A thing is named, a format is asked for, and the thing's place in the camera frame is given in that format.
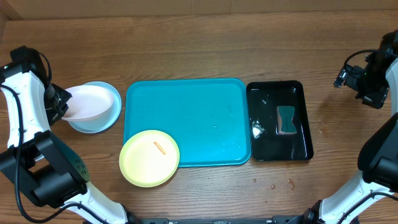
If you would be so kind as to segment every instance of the light blue plate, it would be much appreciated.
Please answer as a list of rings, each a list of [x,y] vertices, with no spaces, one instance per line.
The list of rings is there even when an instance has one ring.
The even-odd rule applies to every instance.
[[[113,86],[105,82],[89,82],[84,85],[100,86],[109,90],[114,96],[112,108],[92,121],[69,122],[70,126],[82,133],[99,133],[110,128],[117,120],[122,110],[122,98]]]
[[[145,130],[174,138],[179,167],[244,164],[251,156],[246,87],[235,78],[136,82],[127,91],[124,142]]]

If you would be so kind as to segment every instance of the wooden tabletop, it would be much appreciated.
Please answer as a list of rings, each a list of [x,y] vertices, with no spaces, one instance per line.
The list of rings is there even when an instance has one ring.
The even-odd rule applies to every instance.
[[[383,109],[372,109],[355,100],[356,93],[348,87],[333,88],[333,81],[347,56],[378,48],[381,37],[397,27],[398,11],[10,21],[0,44],[0,64],[11,61],[10,50],[33,47],[50,60],[57,85],[108,82],[119,90],[123,104],[127,88],[139,80],[300,81],[315,151],[306,163],[250,159],[242,166],[178,169],[166,184],[143,189],[131,185],[119,170],[124,107],[118,122],[105,133],[78,133],[64,121],[52,127],[83,158],[92,183],[139,217],[294,215],[351,178],[358,170],[362,145],[388,120],[389,100]],[[364,65],[363,58],[352,63]],[[1,151],[6,150],[9,135],[7,116],[5,99],[0,97]],[[288,179],[293,180],[293,189]],[[25,223],[13,185],[3,175],[0,185],[0,222]],[[23,202],[37,218],[54,212]],[[360,216],[361,223],[394,223],[397,206],[383,199]],[[52,221],[80,222],[70,212]]]

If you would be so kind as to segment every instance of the black cable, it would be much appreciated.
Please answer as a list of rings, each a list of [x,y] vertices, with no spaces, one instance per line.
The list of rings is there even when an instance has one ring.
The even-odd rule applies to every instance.
[[[56,211],[54,214],[51,216],[44,218],[42,220],[37,220],[32,217],[30,217],[24,207],[22,206],[21,202],[21,193],[19,192],[19,164],[21,162],[21,152],[22,152],[22,145],[24,143],[24,122],[22,120],[22,106],[21,102],[19,100],[18,94],[10,87],[5,86],[5,85],[0,85],[1,88],[5,88],[6,90],[10,91],[15,98],[15,101],[17,103],[17,110],[18,110],[18,122],[19,122],[19,142],[18,142],[18,147],[17,147],[17,157],[16,157],[16,173],[15,173],[15,197],[17,200],[17,206],[19,211],[21,212],[22,216],[32,222],[32,223],[45,223],[50,221],[51,219],[55,218],[57,215],[61,214],[63,211],[65,211],[67,208],[77,206],[79,209],[83,209],[87,213],[89,213],[93,218],[97,219],[100,223],[107,224],[105,221],[103,221],[100,217],[98,217],[96,214],[94,214],[90,209],[86,208],[84,205],[80,203],[71,203],[68,204],[62,208],[60,208],[58,211]]]
[[[344,69],[347,73],[350,73],[350,74],[358,74],[358,72],[349,71],[349,70],[347,69],[347,63],[348,63],[353,57],[355,57],[355,56],[357,56],[357,55],[359,55],[359,54],[363,54],[363,53],[383,53],[383,54],[391,55],[391,56],[393,56],[393,57],[395,57],[395,58],[398,58],[398,55],[396,55],[396,54],[394,54],[394,53],[387,52],[387,51],[385,51],[385,50],[360,50],[359,52],[355,52],[355,53],[353,53],[352,55],[348,56],[348,58],[344,61],[343,69]]]
[[[348,217],[348,215],[350,215],[353,211],[355,211],[359,206],[361,206],[363,203],[365,203],[367,200],[369,200],[370,198],[374,198],[374,196],[376,195],[382,195],[382,196],[386,196],[389,197],[393,200],[398,201],[398,197],[389,195],[387,193],[383,193],[383,192],[373,192],[370,193],[368,196],[366,196],[365,198],[363,198],[360,202],[358,202],[354,207],[352,207],[350,210],[348,210],[347,213],[344,213],[344,215],[342,216],[342,218],[340,218],[339,222],[337,224],[342,224],[343,221]]]
[[[51,67],[50,67],[50,62],[49,62],[49,60],[47,59],[47,57],[45,57],[45,55],[43,54],[43,53],[40,53],[39,52],[39,54],[44,58],[44,60],[47,62],[47,68],[49,68],[49,74],[48,74],[48,78],[49,78],[49,83],[48,84],[50,84],[50,82],[51,82],[51,79],[52,79],[52,72],[51,72]]]

